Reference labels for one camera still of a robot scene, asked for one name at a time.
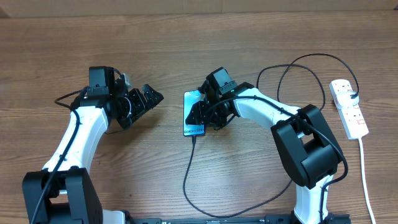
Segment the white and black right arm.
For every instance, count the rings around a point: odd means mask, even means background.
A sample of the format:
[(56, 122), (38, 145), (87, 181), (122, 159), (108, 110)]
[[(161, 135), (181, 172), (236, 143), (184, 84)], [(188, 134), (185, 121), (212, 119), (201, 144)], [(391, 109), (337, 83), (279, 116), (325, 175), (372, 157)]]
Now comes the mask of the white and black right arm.
[(281, 163), (296, 184), (296, 203), (289, 223), (345, 223), (326, 207), (329, 186), (346, 177), (334, 178), (338, 165), (347, 161), (321, 111), (284, 105), (263, 95), (254, 85), (237, 84), (220, 67), (202, 86), (183, 94), (183, 134), (193, 139), (207, 126), (222, 129), (233, 118), (249, 119), (271, 131)]

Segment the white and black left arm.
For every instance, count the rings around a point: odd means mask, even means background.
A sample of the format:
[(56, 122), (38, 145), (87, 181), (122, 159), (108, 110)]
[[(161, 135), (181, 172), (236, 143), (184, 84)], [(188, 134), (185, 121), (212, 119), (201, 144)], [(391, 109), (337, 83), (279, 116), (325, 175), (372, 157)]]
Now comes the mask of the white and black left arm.
[(42, 170), (26, 173), (22, 181), (29, 222), (133, 223), (129, 212), (102, 207), (90, 167), (112, 120), (125, 131), (164, 97), (148, 84), (132, 88), (125, 73), (107, 66), (90, 67), (88, 86), (74, 95), (57, 150)]

